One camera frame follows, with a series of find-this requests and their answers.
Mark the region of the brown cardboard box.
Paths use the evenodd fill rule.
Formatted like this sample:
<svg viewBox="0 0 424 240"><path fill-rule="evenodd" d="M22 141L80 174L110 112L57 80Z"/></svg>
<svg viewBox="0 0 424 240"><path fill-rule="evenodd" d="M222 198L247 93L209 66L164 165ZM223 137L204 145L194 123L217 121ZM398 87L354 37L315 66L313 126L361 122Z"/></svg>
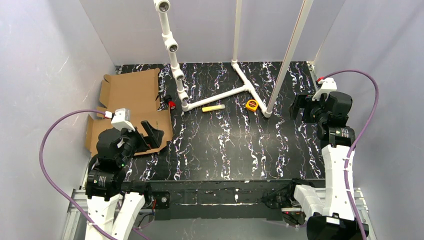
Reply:
<svg viewBox="0 0 424 240"><path fill-rule="evenodd" d="M104 75L101 83L99 102L96 109L101 112L115 112L117 109L130 110L130 122L146 135L141 121L148 121L154 128L164 131L159 148L136 153L136 156L158 153L168 146L173 138L173 126L169 109L159 110L159 68L138 72Z"/></svg>

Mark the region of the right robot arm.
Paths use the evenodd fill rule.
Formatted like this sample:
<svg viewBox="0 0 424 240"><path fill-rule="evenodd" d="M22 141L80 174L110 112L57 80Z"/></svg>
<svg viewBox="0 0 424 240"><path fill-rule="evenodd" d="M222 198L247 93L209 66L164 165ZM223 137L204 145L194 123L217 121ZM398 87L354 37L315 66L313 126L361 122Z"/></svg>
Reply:
<svg viewBox="0 0 424 240"><path fill-rule="evenodd" d="M352 158L355 131L346 125L353 99L331 91L296 95L289 116L296 119L303 110L302 121L317 126L325 167L325 200L318 196L314 184L300 178L278 190L264 193L260 201L271 209L285 204L300 206L305 214L309 240L365 240L369 226L363 223L354 200Z"/></svg>

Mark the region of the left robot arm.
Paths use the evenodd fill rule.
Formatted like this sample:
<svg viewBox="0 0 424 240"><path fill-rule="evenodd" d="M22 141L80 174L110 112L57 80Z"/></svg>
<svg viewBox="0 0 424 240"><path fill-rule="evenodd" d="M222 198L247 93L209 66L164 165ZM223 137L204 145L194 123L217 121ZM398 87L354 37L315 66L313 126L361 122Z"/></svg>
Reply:
<svg viewBox="0 0 424 240"><path fill-rule="evenodd" d="M140 210L156 203L149 183L125 181L123 171L136 153L157 149L162 143L162 130L146 120L141 125L146 135L137 129L110 128L98 136L97 154L92 158L85 189L87 214L94 221L87 223L87 240L105 239L95 227L117 240L128 239Z"/></svg>

